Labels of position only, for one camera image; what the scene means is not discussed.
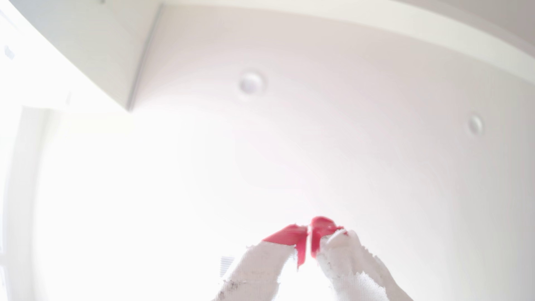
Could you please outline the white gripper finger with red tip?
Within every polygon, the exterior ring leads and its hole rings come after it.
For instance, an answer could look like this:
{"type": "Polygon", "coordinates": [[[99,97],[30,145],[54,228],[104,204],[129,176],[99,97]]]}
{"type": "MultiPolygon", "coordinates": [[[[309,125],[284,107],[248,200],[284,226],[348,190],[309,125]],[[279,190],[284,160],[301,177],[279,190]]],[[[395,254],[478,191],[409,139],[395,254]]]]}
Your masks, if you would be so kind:
{"type": "Polygon", "coordinates": [[[292,258],[305,262],[308,227],[291,224],[248,247],[224,276],[213,300],[274,300],[279,278],[292,258]]]}
{"type": "Polygon", "coordinates": [[[330,282],[336,300],[412,300],[355,231],[327,217],[311,220],[311,256],[330,282]]]}

